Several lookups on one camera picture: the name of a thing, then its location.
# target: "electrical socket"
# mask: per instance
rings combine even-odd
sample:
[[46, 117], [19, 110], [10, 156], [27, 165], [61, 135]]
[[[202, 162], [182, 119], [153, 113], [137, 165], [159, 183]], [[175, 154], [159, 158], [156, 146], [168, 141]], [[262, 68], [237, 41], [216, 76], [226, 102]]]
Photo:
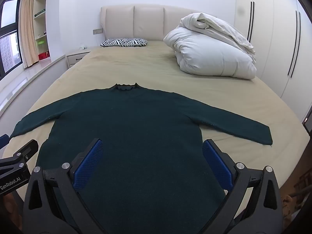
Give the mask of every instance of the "electrical socket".
[[101, 33], [103, 33], [103, 28], [101, 28], [101, 29], [94, 29], [94, 30], [93, 30], [93, 35], [95, 35], [95, 34], [101, 34]]

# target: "beige bed sheet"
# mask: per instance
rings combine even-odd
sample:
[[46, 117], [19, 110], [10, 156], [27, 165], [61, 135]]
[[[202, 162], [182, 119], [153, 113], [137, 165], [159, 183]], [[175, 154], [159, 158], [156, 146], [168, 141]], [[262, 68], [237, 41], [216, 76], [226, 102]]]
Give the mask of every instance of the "beige bed sheet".
[[[81, 91], [109, 88], [116, 83], [176, 92], [222, 108], [270, 127], [273, 145], [261, 145], [246, 139], [201, 127], [203, 140], [211, 138], [230, 155], [234, 162], [249, 168], [273, 167], [281, 186], [292, 173], [309, 141], [308, 133], [289, 107], [261, 80], [240, 80], [229, 77], [205, 77], [180, 71], [171, 48], [162, 41], [149, 41], [146, 47], [108, 47], [92, 51], [67, 70], [38, 99], [29, 112]], [[10, 157], [31, 139], [39, 146], [48, 138], [54, 122], [13, 138], [4, 152]], [[29, 162], [32, 171], [35, 155]], [[26, 186], [18, 190], [24, 197]], [[248, 189], [240, 212], [245, 208]]]

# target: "white wardrobe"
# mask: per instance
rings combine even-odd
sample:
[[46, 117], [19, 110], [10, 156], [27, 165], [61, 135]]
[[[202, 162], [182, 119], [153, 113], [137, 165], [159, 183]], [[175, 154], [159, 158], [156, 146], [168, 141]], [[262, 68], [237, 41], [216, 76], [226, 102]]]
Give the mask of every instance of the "white wardrobe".
[[234, 26], [255, 47], [257, 76], [304, 121], [312, 104], [312, 23], [298, 0], [237, 0]]

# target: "blue textured pad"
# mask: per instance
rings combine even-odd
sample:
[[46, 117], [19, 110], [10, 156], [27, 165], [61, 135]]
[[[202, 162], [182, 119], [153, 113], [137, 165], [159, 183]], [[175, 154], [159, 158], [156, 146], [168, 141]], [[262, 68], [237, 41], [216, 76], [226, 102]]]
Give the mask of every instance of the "blue textured pad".
[[221, 157], [213, 149], [208, 140], [202, 144], [202, 154], [216, 176], [223, 190], [231, 191], [233, 188], [232, 173], [227, 168]]
[[8, 145], [10, 141], [10, 138], [7, 134], [4, 134], [0, 137], [0, 149], [2, 149], [4, 146]]
[[75, 171], [73, 187], [76, 191], [85, 187], [96, 165], [102, 158], [103, 152], [103, 143], [98, 140]]

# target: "beige upholstered headboard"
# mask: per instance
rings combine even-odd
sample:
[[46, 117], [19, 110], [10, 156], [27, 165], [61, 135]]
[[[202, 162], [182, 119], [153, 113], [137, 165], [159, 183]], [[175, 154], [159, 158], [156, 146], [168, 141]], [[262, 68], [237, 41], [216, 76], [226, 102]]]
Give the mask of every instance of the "beige upholstered headboard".
[[113, 5], [101, 8], [106, 39], [163, 40], [181, 18], [199, 11], [156, 4]]

